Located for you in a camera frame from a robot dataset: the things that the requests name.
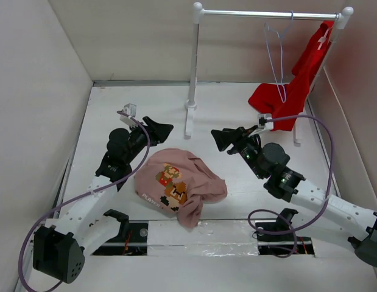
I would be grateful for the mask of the pink printed t shirt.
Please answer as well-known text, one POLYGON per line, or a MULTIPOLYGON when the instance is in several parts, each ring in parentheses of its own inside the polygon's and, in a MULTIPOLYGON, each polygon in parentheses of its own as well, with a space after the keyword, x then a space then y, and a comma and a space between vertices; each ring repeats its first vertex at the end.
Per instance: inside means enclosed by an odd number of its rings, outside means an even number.
POLYGON ((198 225, 206 203, 228 194, 226 182, 190 151, 167 148, 154 153, 134 176, 136 194, 177 217, 186 228, 198 225))

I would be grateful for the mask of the light blue wire hanger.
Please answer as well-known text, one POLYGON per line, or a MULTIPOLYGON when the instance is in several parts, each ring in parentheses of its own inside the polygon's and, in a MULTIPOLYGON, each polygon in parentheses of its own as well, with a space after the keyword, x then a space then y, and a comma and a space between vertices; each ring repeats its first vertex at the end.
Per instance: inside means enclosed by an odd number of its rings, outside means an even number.
POLYGON ((281 33, 279 33, 279 31, 277 31, 275 29, 272 29, 269 26, 268 23, 264 23, 264 38, 265 38, 265 41, 266 41, 267 54, 268 54, 268 57, 269 57, 270 67, 271 67, 271 70, 272 70, 273 78, 274 78, 274 81, 275 81, 275 85, 277 87, 277 91, 278 91, 278 95, 280 97, 281 103, 286 103, 286 101, 287 101, 286 87, 285 87, 285 84, 283 82, 283 78, 284 78, 284 69, 283 69, 283 64, 284 64, 283 63, 283 56, 284 56, 284 53, 283 53, 283 39, 286 36, 288 30, 291 28, 292 23, 294 22, 294 11, 291 10, 290 13, 291 13, 290 23, 284 29, 284 31, 281 32, 281 33), (279 48, 280 48, 280 77, 279 78, 277 78, 277 74, 275 72, 275 67, 274 67, 273 60, 272 60, 272 54, 271 54, 269 40, 268 40, 268 36, 267 36, 269 32, 270 33, 274 33, 277 36, 278 41, 279 41, 279 48))

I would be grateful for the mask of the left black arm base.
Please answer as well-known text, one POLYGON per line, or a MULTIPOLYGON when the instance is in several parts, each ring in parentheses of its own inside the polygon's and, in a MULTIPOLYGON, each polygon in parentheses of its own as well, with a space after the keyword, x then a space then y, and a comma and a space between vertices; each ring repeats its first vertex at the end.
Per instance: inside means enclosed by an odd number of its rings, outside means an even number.
POLYGON ((148 221, 131 221, 129 216, 110 209, 104 217, 114 218, 120 226, 118 234, 95 250, 93 256, 146 256, 148 221))

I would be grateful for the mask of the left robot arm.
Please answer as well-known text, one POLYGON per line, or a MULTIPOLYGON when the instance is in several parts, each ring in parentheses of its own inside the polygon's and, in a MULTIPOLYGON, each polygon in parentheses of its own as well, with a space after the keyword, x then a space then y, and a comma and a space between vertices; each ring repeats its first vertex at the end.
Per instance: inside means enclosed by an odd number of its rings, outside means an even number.
POLYGON ((173 125, 157 123, 145 116, 142 122, 127 116, 128 129, 109 134, 107 151, 86 196, 72 206, 52 226, 42 226, 34 235, 33 268, 61 282, 72 283, 85 259, 106 241, 123 241, 129 235, 129 216, 105 205, 131 177, 131 162, 142 150, 166 141, 173 125))

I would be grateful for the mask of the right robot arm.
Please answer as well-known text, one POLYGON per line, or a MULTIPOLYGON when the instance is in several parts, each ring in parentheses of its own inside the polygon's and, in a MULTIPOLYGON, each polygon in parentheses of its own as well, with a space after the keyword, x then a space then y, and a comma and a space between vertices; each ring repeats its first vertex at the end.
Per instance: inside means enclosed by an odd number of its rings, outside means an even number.
POLYGON ((263 145, 259 135, 251 135, 249 129, 224 128, 212 130, 211 135, 219 151, 239 154, 255 176, 265 180, 264 188, 273 197, 315 213, 310 217, 285 208, 273 223, 261 228, 249 220, 259 240, 318 238, 354 252, 358 259, 377 268, 377 211, 349 203, 313 185, 287 166, 290 157, 281 145, 263 145))

